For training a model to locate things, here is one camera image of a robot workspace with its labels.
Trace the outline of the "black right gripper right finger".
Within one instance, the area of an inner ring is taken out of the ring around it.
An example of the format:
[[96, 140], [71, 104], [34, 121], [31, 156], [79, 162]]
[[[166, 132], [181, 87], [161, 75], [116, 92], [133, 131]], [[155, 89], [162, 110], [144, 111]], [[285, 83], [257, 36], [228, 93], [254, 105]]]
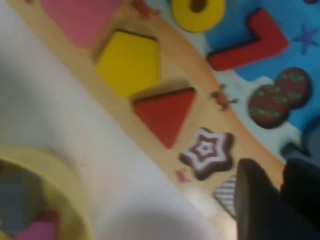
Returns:
[[298, 214], [301, 223], [290, 222], [282, 240], [318, 240], [320, 238], [320, 168], [290, 159], [283, 170], [281, 197]]

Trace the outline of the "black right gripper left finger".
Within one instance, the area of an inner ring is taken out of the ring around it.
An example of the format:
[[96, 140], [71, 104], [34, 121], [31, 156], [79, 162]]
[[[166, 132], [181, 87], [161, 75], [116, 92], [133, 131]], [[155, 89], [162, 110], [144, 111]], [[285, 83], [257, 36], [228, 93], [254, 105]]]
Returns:
[[266, 171], [253, 159], [238, 162], [234, 192], [235, 221], [239, 240], [282, 240], [278, 191]]

